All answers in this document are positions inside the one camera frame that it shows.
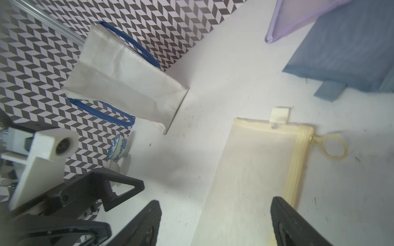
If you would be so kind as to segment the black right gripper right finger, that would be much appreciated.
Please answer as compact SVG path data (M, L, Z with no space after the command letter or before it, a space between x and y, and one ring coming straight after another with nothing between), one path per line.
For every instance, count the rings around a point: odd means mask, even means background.
M332 246L282 197L273 198L270 214L275 246Z

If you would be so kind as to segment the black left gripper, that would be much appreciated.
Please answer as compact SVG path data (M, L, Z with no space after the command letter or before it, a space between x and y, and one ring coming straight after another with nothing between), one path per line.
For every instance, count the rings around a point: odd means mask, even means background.
M112 236L110 225L82 219L96 212L98 200L108 212L144 189L142 180L100 168L69 179L13 210L7 202L1 203L6 242L10 246L73 246L86 236L82 246L98 246Z

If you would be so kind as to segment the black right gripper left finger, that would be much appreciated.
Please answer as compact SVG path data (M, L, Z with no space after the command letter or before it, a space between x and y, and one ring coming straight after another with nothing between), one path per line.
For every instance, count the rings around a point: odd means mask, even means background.
M159 201L152 200L107 246L155 246L161 217Z

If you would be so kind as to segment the white canvas bag blue handles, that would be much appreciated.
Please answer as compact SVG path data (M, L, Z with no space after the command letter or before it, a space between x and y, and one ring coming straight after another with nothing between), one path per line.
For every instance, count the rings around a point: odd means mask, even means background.
M188 88L160 70L138 42L106 22L91 26L79 60L63 86L76 106L106 121L121 122L85 107L96 100L153 122L166 134Z

